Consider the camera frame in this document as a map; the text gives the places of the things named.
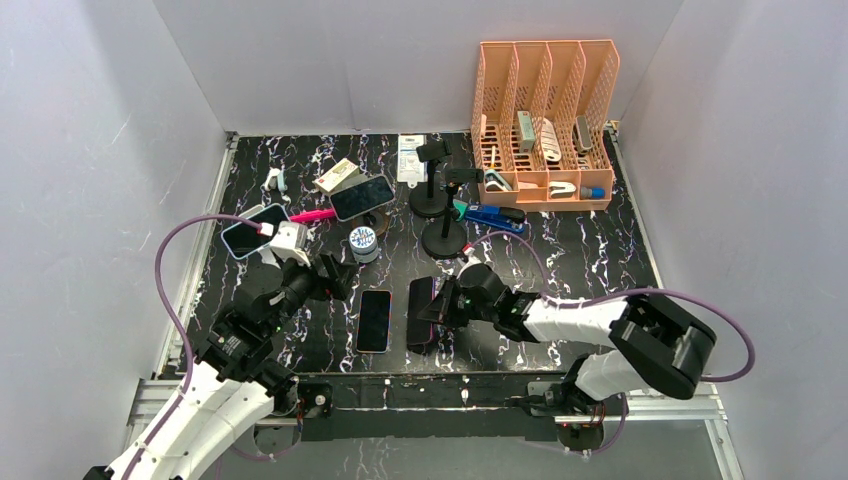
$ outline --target black marble tabletop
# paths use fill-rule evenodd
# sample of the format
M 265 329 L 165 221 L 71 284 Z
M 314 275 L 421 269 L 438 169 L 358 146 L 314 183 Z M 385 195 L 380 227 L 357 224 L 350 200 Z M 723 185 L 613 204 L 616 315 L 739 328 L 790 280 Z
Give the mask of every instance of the black marble tabletop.
M 471 142 L 467 133 L 432 134 L 451 143 L 448 165 L 471 166 Z M 385 174 L 396 188 L 396 200 L 387 207 L 390 226 L 381 237 L 380 256 L 359 269 L 350 298 L 345 301 L 308 301 L 299 314 L 275 338 L 276 358 L 298 373 L 438 373 L 438 372 L 539 372 L 565 371 L 583 353 L 597 346 L 559 341 L 516 343 L 500 336 L 489 324 L 472 322 L 461 331 L 445 332 L 428 355 L 408 352 L 405 345 L 407 289 L 423 276 L 443 277 L 456 267 L 454 261 L 434 261 L 419 248 L 418 237 L 426 220 L 412 214 L 407 203 L 409 187 L 396 184 L 397 135 L 243 137 L 238 141 L 220 211 L 238 214 L 262 203 L 280 203 L 287 212 L 301 213 L 330 208 L 329 199 L 312 181 L 342 158 L 348 158 L 370 174 Z M 514 240 L 498 236 L 483 244 L 482 256 L 504 283 L 525 291 L 543 287 L 566 298 L 596 297 L 607 292 L 655 285 L 656 280 L 639 231 L 633 206 L 624 188 L 614 150 L 607 150 L 616 169 L 612 203 L 605 212 L 556 212 L 528 214 L 523 236 L 533 245 L 550 271 L 542 278 L 531 253 Z M 284 168 L 287 191 L 268 194 L 260 187 L 270 168 Z M 476 187 L 464 189 L 458 198 L 475 199 Z M 469 241 L 490 229 L 465 223 Z M 189 326 L 192 340 L 205 336 L 215 312 L 233 296 L 240 277 L 258 255 L 247 261 L 233 259 L 221 243 L 216 226 L 203 271 L 198 301 Z M 308 249 L 334 253 L 352 261 L 347 245 L 349 223 L 323 220 L 309 225 Z M 360 354 L 355 350 L 359 298 L 364 290 L 389 290 L 393 294 L 389 350 L 384 354 Z

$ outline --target roll of tape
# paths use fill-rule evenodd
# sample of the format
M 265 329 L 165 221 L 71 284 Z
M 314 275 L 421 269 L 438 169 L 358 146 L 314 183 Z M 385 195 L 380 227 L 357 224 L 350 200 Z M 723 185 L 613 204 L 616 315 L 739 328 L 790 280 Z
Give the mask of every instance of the roll of tape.
M 380 254 L 377 234 L 371 227 L 356 227 L 348 236 L 353 258 L 359 263 L 371 263 Z

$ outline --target white arm cover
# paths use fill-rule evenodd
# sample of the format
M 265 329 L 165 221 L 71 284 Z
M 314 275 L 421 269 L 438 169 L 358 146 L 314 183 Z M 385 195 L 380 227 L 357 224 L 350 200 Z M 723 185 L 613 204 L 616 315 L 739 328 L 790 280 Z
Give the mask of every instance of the white arm cover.
M 559 308 L 539 299 L 527 311 L 524 326 L 540 342 L 571 340 L 613 347 L 609 325 L 621 318 L 626 307 L 626 299 L 586 308 Z

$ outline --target orange desk organizer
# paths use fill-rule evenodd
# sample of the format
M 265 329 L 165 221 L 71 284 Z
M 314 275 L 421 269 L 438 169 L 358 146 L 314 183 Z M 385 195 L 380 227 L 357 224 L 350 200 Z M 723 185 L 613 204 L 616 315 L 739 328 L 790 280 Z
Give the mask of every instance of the orange desk organizer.
M 511 192 L 487 192 L 480 185 L 480 201 L 525 211 L 604 210 L 612 193 L 613 170 L 603 144 L 607 109 L 618 75 L 619 57 L 612 40 L 548 42 L 483 42 L 477 66 L 471 138 L 474 162 L 494 169 L 512 184 Z M 536 144 L 519 153 L 516 112 L 530 112 Z M 575 118 L 585 115 L 592 149 L 580 169 L 572 142 Z M 554 125 L 562 159 L 545 161 L 542 125 Z M 554 181 L 574 184 L 571 198 L 550 198 Z M 519 188 L 518 182 L 535 188 Z M 580 187 L 600 187 L 605 197 L 580 199 Z

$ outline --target phone stand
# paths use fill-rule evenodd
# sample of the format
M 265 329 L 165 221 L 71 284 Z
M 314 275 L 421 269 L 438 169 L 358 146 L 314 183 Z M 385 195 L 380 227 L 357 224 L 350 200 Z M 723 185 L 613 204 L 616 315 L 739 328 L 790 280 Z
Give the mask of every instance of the phone stand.
M 445 140 L 433 141 L 416 148 L 418 161 L 427 162 L 427 183 L 419 183 L 409 193 L 409 208 L 419 217 L 435 218 L 442 214 L 447 194 L 436 189 L 436 166 L 451 154 Z
M 461 223 L 454 222 L 456 209 L 453 206 L 453 196 L 464 183 L 482 181 L 483 171 L 474 168 L 452 169 L 445 177 L 447 202 L 442 209 L 442 224 L 439 225 L 437 220 L 433 220 L 424 227 L 421 234 L 421 247 L 427 255 L 438 260 L 456 258 L 462 254 L 462 249 L 468 242 L 468 232 Z

